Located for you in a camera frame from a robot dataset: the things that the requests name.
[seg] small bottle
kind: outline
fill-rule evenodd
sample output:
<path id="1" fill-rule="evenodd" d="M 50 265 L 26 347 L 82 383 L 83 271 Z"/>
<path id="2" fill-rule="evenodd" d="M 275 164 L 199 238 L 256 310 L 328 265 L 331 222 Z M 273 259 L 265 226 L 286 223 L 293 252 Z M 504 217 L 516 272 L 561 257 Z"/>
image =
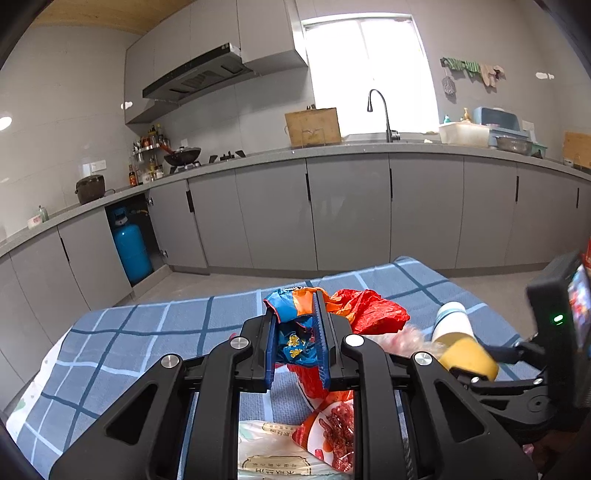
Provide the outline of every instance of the small bottle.
<path id="1" fill-rule="evenodd" d="M 131 164 L 129 165 L 129 185 L 132 187 L 137 187 L 138 185 L 138 179 L 135 176 L 134 166 Z"/>
<path id="2" fill-rule="evenodd" d="M 41 217 L 42 222 L 46 222 L 49 220 L 49 214 L 47 213 L 47 209 L 39 205 L 39 216 Z"/>

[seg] gray cabinet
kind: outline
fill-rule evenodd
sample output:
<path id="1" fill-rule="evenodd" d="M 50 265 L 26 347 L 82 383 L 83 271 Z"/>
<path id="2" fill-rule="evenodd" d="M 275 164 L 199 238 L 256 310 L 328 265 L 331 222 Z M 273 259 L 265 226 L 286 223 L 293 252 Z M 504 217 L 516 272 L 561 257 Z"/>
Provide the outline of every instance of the gray cabinet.
<path id="1" fill-rule="evenodd" d="M 515 209 L 517 166 L 465 157 L 464 208 L 456 268 L 501 267 Z"/>
<path id="2" fill-rule="evenodd" d="M 131 293 L 105 210 L 91 210 L 58 226 L 70 267 L 91 310 L 105 309 Z"/>
<path id="3" fill-rule="evenodd" d="M 576 220 L 573 242 L 569 247 L 584 252 L 591 236 L 591 183 L 582 179 L 575 179 L 574 182 L 577 189 Z"/>
<path id="4" fill-rule="evenodd" d="M 240 168 L 236 185 L 254 268 L 316 270 L 306 161 Z"/>
<path id="5" fill-rule="evenodd" d="M 176 267 L 207 268 L 186 180 L 150 189 L 148 210 L 164 261 Z"/>
<path id="6" fill-rule="evenodd" d="M 190 58 L 191 5 L 166 18 L 150 32 L 154 36 L 154 80 L 171 72 Z"/>
<path id="7" fill-rule="evenodd" d="M 198 0 L 191 4 L 190 57 L 224 43 L 240 47 L 236 0 Z"/>
<path id="8" fill-rule="evenodd" d="M 388 154 L 307 160 L 319 270 L 390 261 Z"/>
<path id="9" fill-rule="evenodd" d="M 569 251 L 576 223 L 577 189 L 572 176 L 517 165 L 519 188 L 506 265 L 551 261 Z"/>
<path id="10" fill-rule="evenodd" d="M 240 47 L 245 65 L 260 74 L 307 64 L 296 0 L 238 0 Z"/>
<path id="11" fill-rule="evenodd" d="M 25 386 L 25 382 L 20 379 L 2 352 L 0 352 L 0 385 L 0 410 L 4 410 Z"/>
<path id="12" fill-rule="evenodd" d="M 408 255 L 431 268 L 454 268 L 462 222 L 463 158 L 391 154 L 390 168 L 390 258 Z"/>
<path id="13" fill-rule="evenodd" d="M 235 170 L 196 177 L 189 188 L 207 264 L 252 268 Z"/>
<path id="14" fill-rule="evenodd" d="M 142 91 L 156 78 L 154 75 L 154 50 L 156 38 L 154 30 L 149 31 L 127 49 L 125 54 L 125 109 L 126 124 L 151 122 L 165 115 L 177 105 L 170 102 L 144 99 Z"/>
<path id="15" fill-rule="evenodd" d="M 50 348 L 51 341 L 27 303 L 10 256 L 4 255 L 0 258 L 0 351 L 18 376 L 28 381 Z"/>
<path id="16" fill-rule="evenodd" d="M 89 311 L 74 279 L 57 228 L 40 233 L 10 253 L 31 310 L 53 343 Z"/>

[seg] dried meat package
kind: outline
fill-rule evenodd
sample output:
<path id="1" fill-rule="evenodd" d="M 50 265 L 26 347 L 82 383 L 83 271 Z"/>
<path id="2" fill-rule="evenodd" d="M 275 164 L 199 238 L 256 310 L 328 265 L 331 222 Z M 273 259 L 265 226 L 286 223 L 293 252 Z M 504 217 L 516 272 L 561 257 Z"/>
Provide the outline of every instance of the dried meat package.
<path id="1" fill-rule="evenodd" d="M 354 418 L 353 392 L 331 392 L 291 437 L 335 470 L 353 473 Z"/>

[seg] gray floor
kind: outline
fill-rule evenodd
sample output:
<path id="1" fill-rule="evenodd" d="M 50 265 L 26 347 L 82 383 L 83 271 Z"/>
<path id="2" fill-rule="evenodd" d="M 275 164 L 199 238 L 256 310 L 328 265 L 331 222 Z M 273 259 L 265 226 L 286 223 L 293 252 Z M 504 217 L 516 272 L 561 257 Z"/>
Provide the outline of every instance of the gray floor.
<path id="1" fill-rule="evenodd" d="M 525 298 L 525 286 L 536 274 L 537 272 L 526 272 L 451 278 L 451 280 L 489 304 L 491 308 L 503 315 L 522 337 L 527 338 L 535 333 L 535 327 Z M 285 285 L 295 281 L 297 280 L 293 278 L 243 277 L 220 274 L 193 275 L 173 272 L 134 303 L 224 295 Z"/>

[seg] window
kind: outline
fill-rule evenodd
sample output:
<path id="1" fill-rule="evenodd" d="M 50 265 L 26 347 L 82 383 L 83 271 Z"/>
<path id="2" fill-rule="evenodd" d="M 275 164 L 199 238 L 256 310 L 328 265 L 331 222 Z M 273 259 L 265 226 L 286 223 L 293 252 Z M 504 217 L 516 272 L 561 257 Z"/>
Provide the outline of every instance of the window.
<path id="1" fill-rule="evenodd" d="M 427 57 L 408 16 L 307 23 L 306 49 L 318 108 L 337 107 L 342 135 L 385 132 L 384 95 L 392 129 L 437 131 L 439 115 Z"/>

